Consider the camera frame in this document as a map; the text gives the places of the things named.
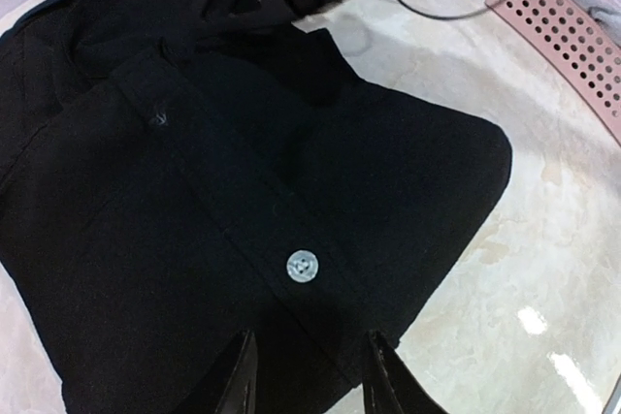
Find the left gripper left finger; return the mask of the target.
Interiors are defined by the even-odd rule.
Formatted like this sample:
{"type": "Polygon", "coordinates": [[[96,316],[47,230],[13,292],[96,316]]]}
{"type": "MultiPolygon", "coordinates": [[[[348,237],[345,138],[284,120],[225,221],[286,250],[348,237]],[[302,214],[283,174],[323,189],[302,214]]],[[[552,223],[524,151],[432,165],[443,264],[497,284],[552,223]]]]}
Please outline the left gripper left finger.
{"type": "Polygon", "coordinates": [[[222,389],[214,410],[217,414],[256,411],[258,350],[253,332],[237,334],[220,357],[222,389]]]}

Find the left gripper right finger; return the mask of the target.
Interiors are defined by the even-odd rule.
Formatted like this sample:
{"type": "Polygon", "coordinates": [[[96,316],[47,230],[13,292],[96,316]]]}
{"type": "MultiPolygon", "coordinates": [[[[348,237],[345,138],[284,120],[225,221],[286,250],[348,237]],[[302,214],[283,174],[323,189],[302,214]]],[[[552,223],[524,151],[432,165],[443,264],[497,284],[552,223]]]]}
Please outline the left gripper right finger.
{"type": "Polygon", "coordinates": [[[362,346],[364,407],[371,414],[444,414],[377,331],[362,346]]]}

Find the black garment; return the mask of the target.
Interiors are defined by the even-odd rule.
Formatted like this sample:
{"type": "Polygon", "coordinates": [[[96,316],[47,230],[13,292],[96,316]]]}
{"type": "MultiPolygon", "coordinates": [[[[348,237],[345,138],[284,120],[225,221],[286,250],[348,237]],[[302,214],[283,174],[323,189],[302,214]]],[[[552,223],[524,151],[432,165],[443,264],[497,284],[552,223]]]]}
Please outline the black garment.
{"type": "Polygon", "coordinates": [[[255,334],[256,409],[324,413],[507,187],[497,125],[359,78],[327,30],[48,0],[1,39],[1,260],[70,413],[193,411],[255,334]]]}

